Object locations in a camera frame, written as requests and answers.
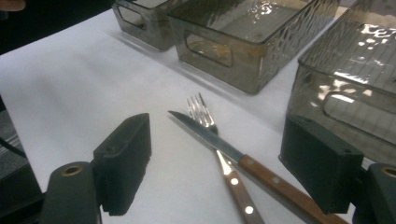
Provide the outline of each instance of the silver fork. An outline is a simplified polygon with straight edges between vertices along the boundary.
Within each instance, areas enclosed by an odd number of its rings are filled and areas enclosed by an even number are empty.
[[[219,134],[216,123],[210,115],[201,93],[198,93],[198,96],[193,96],[190,99],[187,99],[187,105],[192,119],[198,121],[211,132]],[[264,223],[259,211],[248,195],[248,191],[239,174],[235,171],[232,164],[228,160],[224,159],[220,151],[216,150],[216,153],[219,157],[226,184],[233,195],[233,199],[238,205],[239,212],[245,220],[245,223]]]

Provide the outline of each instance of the translucent plastic bin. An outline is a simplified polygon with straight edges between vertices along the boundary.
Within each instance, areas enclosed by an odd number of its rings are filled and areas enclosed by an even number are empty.
[[[159,50],[174,45],[167,13],[187,0],[115,0],[112,8],[123,32]]]
[[[338,0],[190,0],[169,14],[181,61],[258,93],[328,22]]]
[[[302,55],[288,112],[396,165],[395,1],[358,1]]]

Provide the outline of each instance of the steak knife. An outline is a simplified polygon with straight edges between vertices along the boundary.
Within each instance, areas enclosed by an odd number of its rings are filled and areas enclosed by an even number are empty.
[[[294,205],[300,212],[309,216],[318,223],[346,223],[337,215],[324,215],[318,205],[306,194],[299,191],[293,185],[276,175],[274,172],[255,161],[247,154],[243,154],[236,148],[222,140],[214,133],[207,130],[197,121],[190,117],[175,112],[169,111],[187,128],[193,131],[198,137],[207,142],[214,149],[219,150],[223,155],[228,157],[231,161],[238,164],[242,169],[252,175],[256,180],[262,183],[265,187],[272,190],[287,202]]]

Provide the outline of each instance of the dark background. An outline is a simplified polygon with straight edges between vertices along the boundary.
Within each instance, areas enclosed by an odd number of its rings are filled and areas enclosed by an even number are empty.
[[[0,55],[110,9],[108,0],[26,0],[0,21]]]

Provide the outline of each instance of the white tablecloth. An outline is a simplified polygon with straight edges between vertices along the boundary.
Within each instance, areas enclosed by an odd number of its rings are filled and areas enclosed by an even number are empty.
[[[182,63],[175,48],[159,52],[123,34],[107,11],[0,56],[0,94],[43,191],[53,170],[91,161],[124,119],[149,113],[147,173],[129,212],[102,213],[104,223],[242,223],[215,153],[167,111],[187,113],[187,97],[200,92],[223,139],[304,190],[277,158],[297,57],[246,95]],[[242,177],[264,221],[304,223]]]

